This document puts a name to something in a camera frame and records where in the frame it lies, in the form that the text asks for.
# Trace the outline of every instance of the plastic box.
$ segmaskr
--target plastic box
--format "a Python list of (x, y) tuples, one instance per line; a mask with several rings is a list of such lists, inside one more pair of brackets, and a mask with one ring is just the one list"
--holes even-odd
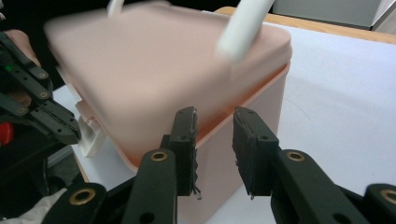
[[(197, 185), (204, 198), (179, 197), (178, 214), (187, 223), (207, 220), (241, 186), (232, 150), (234, 107), (256, 110), (276, 132), (290, 67), (289, 33), (268, 25), (241, 63), (214, 56), (227, 21), (151, 2), (124, 7), (116, 18), (98, 10), (46, 27), (65, 82), (81, 99), (78, 111), (88, 124), (82, 126), (93, 129), (86, 138), (108, 135), (132, 169), (170, 133), (180, 108), (197, 108)], [(80, 148), (92, 156), (97, 147), (87, 142)]]

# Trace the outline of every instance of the white rod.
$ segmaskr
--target white rod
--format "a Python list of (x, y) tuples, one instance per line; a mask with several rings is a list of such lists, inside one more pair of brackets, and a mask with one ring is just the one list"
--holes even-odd
[(216, 53), (232, 63), (244, 59), (275, 0), (241, 0), (222, 33)]
[(107, 4), (107, 17), (113, 18), (121, 14), (124, 0), (110, 0)]

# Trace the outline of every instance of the red component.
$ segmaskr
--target red component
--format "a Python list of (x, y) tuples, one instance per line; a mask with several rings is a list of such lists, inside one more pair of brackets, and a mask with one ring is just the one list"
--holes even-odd
[(5, 146), (14, 138), (14, 126), (10, 122), (0, 124), (0, 144)]

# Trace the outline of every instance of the white surface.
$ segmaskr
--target white surface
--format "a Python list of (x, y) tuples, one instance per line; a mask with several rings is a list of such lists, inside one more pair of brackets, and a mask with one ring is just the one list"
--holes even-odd
[[(396, 45), (281, 27), (294, 50), (281, 147), (308, 153), (336, 184), (359, 194), (372, 183), (396, 185)], [(56, 97), (68, 101), (62, 90)], [(90, 180), (109, 189), (132, 174), (106, 150), (94, 158), (76, 153)], [(207, 223), (275, 222), (269, 200), (251, 202), (241, 188)]]

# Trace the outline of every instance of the wooden edge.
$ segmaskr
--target wooden edge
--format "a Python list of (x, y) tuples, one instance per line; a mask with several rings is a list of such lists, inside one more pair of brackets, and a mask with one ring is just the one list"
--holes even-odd
[(87, 174), (85, 173), (84, 169), (82, 168), (81, 163), (79, 163), (78, 157), (76, 155), (76, 153), (73, 153), (76, 159), (76, 163), (78, 165), (78, 169), (81, 172), (82, 178), (84, 179), (85, 183), (90, 183), (90, 179), (88, 178)]
[[(223, 15), (233, 15), (235, 12), (234, 7), (221, 7), (215, 11), (216, 13)], [(286, 16), (268, 14), (265, 17), (266, 22), (271, 22), (280, 25), (286, 25), (296, 28), (301, 28), (305, 30), (317, 31), (332, 35), (343, 35), (358, 39), (371, 40), (375, 42), (382, 42), (387, 44), (396, 45), (396, 35), (384, 34), (374, 31), (365, 31), (355, 28), (349, 28), (338, 25), (331, 25), (327, 23), (317, 22), (317, 21), (306, 21)]]

